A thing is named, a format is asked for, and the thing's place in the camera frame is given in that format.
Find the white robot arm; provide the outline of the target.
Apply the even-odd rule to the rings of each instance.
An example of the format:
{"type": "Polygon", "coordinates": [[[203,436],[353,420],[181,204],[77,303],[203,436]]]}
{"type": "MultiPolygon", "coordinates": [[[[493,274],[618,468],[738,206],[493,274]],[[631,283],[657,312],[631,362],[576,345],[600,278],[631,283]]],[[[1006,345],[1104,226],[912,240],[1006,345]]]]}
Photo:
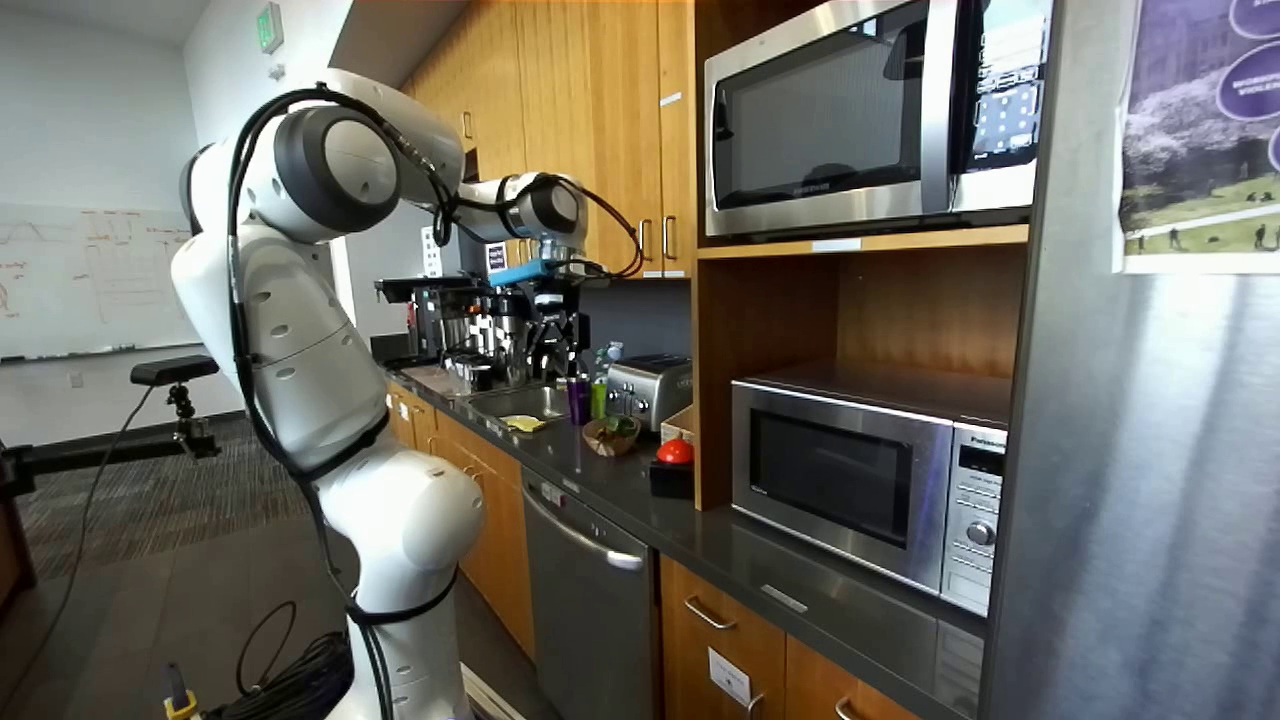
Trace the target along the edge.
{"type": "Polygon", "coordinates": [[[235,383],[259,446],[357,553],[350,676],[323,720],[463,720],[461,559],[484,492],[455,464],[388,446],[388,375],[312,247],[398,206],[463,240],[537,240],[573,264],[584,186],[557,171],[463,175],[463,142],[412,95],[320,69],[251,109],[193,169],[197,235],[172,257],[188,323],[235,383]]]}

